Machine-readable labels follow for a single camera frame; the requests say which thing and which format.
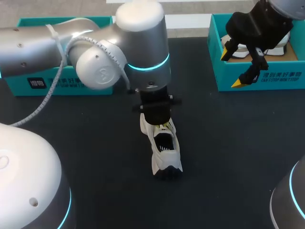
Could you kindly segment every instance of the screw hole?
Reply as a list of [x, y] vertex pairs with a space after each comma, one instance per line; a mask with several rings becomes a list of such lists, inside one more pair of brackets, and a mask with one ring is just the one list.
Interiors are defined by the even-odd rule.
[[37, 207], [38, 206], [38, 200], [36, 198], [31, 198], [29, 200], [30, 204], [33, 206], [33, 207]]

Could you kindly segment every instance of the black tabletop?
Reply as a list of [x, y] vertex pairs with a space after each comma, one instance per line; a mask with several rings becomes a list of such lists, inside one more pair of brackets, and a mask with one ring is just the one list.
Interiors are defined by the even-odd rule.
[[[269, 201], [305, 153], [305, 91], [219, 93], [206, 38], [170, 39], [170, 93], [183, 177], [152, 176], [151, 146], [131, 112], [135, 95], [55, 96], [22, 128], [57, 151], [79, 229], [272, 229]], [[0, 81], [0, 121], [30, 114]]]

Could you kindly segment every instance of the cardboard box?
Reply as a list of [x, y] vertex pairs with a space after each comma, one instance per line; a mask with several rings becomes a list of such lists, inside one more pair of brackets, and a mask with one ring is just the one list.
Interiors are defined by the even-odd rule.
[[221, 61], [223, 48], [220, 38], [225, 36], [225, 25], [232, 14], [213, 14], [208, 48], [218, 91], [249, 91], [305, 88], [305, 21], [295, 21], [290, 33], [290, 43], [284, 56], [266, 56], [269, 70], [261, 71], [256, 83], [242, 88], [231, 88], [240, 74], [251, 65], [251, 57]]
[[[41, 26], [46, 24], [57, 24], [73, 19], [74, 17], [60, 18], [21, 18], [20, 26]], [[94, 21], [99, 27], [112, 24], [112, 17], [85, 17]], [[50, 89], [58, 67], [42, 72], [5, 77], [14, 96], [42, 96]], [[92, 90], [82, 84], [72, 66], [64, 67], [61, 77], [56, 85], [53, 95], [110, 95], [112, 88], [105, 90]]]

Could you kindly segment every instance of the white sneaker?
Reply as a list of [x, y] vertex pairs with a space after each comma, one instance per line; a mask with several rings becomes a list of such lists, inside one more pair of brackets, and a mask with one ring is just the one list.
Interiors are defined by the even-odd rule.
[[161, 178], [173, 178], [183, 170], [180, 147], [172, 119], [165, 125], [150, 125], [144, 114], [140, 116], [140, 127], [152, 144], [152, 173]]
[[[270, 56], [283, 56], [286, 52], [286, 45], [289, 41], [290, 32], [279, 42], [279, 44], [274, 49], [266, 50], [264, 53]], [[229, 35], [222, 37], [221, 45], [224, 48], [224, 44], [229, 41], [231, 38]], [[249, 54], [247, 47], [244, 44], [238, 45], [238, 50], [234, 52], [233, 57], [238, 59], [243, 59]]]

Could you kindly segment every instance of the glowing cyan light ring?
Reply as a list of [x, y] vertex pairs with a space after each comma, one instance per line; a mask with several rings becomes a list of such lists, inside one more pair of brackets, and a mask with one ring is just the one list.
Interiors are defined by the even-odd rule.
[[151, 71], [151, 70], [160, 68], [162, 65], [164, 65], [167, 62], [168, 58], [170, 58], [170, 54], [167, 55], [167, 57], [165, 58], [165, 60], [162, 63], [160, 63], [154, 67], [150, 67], [150, 68], [138, 68], [138, 67], [134, 67], [130, 64], [128, 64], [128, 66], [131, 67], [132, 69], [138, 70], [138, 71]]
[[295, 199], [295, 195], [294, 192], [292, 190], [292, 173], [294, 172], [295, 166], [292, 168], [291, 173], [290, 173], [290, 177], [289, 177], [289, 188], [290, 188], [290, 193], [291, 193], [291, 197], [292, 200], [295, 203], [296, 209], [300, 212], [301, 216], [305, 219], [305, 214], [303, 213], [303, 211], [301, 210], [300, 206], [298, 205], [296, 199]]
[[64, 222], [66, 221], [67, 217], [68, 217], [68, 214], [70, 212], [70, 208], [71, 208], [71, 203], [72, 203], [72, 193], [71, 193], [71, 189], [70, 189], [70, 202], [69, 202], [69, 207], [68, 207], [68, 210], [67, 210], [67, 213], [65, 215], [65, 217], [63, 218], [61, 224], [59, 225], [59, 227], [57, 229], [61, 229], [61, 227], [63, 226]]

